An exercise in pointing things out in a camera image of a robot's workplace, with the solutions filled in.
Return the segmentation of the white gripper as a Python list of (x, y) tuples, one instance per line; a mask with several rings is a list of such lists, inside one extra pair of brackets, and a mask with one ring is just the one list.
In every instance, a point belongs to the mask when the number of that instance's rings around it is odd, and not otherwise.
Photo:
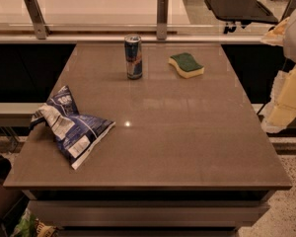
[[(268, 31), (260, 41), (272, 46), (283, 46), (284, 55), (296, 63), (296, 10), (290, 18), (285, 18)], [(279, 132), (296, 118), (296, 65), (289, 72), (277, 73), (270, 97), (261, 127), (265, 132)]]

